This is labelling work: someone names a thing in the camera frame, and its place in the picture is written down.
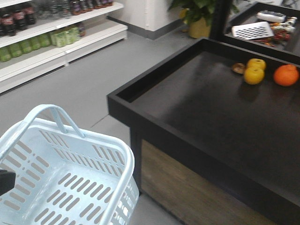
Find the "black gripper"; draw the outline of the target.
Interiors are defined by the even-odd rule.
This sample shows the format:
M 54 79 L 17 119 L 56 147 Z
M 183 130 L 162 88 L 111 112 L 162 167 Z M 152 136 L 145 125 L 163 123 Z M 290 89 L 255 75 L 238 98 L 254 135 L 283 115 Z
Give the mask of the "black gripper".
M 7 170 L 0 170 L 0 196 L 15 187 L 16 173 Z

